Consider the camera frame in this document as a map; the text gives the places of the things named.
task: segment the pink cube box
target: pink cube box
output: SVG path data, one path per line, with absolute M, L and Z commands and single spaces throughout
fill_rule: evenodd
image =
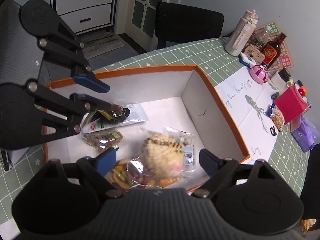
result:
M 295 86 L 291 86 L 284 91 L 274 103 L 278 106 L 284 116 L 284 124 L 291 122 L 307 109 L 307 103 L 303 101 L 300 95 L 298 95 Z

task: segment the rug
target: rug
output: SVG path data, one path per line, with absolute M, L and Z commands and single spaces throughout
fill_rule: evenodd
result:
M 116 35 L 104 30 L 82 34 L 80 38 L 84 43 L 83 54 L 86 59 L 124 46 Z

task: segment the white cabinet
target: white cabinet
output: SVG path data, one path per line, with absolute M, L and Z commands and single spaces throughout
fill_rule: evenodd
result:
M 52 8 L 76 33 L 113 25 L 116 0 L 51 0 Z

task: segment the pink water bottle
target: pink water bottle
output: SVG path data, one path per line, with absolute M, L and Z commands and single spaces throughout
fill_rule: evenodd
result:
M 258 20 L 259 17 L 256 14 L 255 9 L 253 10 L 253 12 L 245 11 L 243 17 L 241 17 L 235 30 L 233 31 L 230 40 L 224 47 L 226 52 L 228 52 L 232 56 L 237 57 L 256 29 Z

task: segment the purple package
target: purple package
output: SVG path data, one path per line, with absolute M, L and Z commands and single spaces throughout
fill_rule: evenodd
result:
M 306 124 L 303 116 L 301 116 L 300 127 L 292 131 L 291 134 L 304 153 L 312 150 L 315 147 L 315 139 L 313 132 Z

